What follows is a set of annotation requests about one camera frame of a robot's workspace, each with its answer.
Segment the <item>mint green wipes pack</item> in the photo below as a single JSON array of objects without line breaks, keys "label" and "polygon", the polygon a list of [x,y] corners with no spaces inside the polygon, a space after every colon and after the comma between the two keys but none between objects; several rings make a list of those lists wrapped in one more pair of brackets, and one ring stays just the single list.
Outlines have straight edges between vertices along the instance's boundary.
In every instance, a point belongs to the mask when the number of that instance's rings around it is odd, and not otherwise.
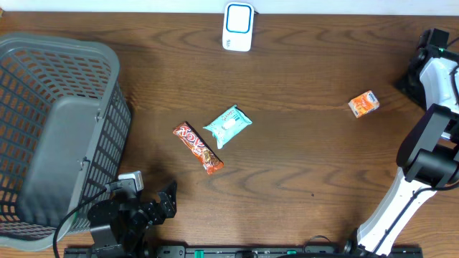
[{"label": "mint green wipes pack", "polygon": [[217,141],[217,148],[222,149],[226,143],[249,125],[252,125],[251,119],[237,105],[233,105],[210,124],[204,126],[204,129],[212,133]]}]

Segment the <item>small orange tissue pack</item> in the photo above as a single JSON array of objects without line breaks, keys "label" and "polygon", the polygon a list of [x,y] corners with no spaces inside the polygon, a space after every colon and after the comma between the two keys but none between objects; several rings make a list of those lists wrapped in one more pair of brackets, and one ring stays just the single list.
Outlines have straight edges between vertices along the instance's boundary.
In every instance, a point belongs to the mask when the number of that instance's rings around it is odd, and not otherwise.
[{"label": "small orange tissue pack", "polygon": [[374,93],[369,90],[350,100],[348,105],[355,117],[360,118],[376,110],[379,107],[379,101]]}]

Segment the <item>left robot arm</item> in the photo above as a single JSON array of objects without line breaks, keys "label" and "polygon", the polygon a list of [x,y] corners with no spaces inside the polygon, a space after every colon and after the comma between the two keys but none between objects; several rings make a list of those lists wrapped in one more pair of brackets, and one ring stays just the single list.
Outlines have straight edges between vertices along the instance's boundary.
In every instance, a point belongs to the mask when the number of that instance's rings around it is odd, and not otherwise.
[{"label": "left robot arm", "polygon": [[101,201],[87,213],[94,245],[85,256],[149,257],[152,251],[145,240],[147,229],[174,216],[171,209],[164,211],[156,201]]}]

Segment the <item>red chocolate bar wrapper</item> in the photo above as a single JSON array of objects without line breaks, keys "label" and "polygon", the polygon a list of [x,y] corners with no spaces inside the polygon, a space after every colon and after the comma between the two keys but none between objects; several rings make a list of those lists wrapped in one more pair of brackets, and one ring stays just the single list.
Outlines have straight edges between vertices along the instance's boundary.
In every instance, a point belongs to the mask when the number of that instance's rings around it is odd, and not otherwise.
[{"label": "red chocolate bar wrapper", "polygon": [[224,163],[206,145],[188,122],[183,122],[175,127],[173,134],[194,154],[209,175],[224,168]]}]

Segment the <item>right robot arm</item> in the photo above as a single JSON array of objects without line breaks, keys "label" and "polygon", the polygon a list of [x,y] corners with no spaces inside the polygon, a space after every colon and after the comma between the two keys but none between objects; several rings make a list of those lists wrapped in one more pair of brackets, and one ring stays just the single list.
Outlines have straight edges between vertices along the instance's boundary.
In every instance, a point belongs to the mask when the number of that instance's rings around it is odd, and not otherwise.
[{"label": "right robot arm", "polygon": [[458,54],[448,48],[449,34],[428,29],[420,36],[407,73],[395,87],[425,110],[402,142],[395,180],[370,218],[357,228],[343,250],[324,236],[302,248],[162,246],[160,258],[210,257],[410,257],[419,247],[394,241],[416,210],[438,191],[458,187]]}]

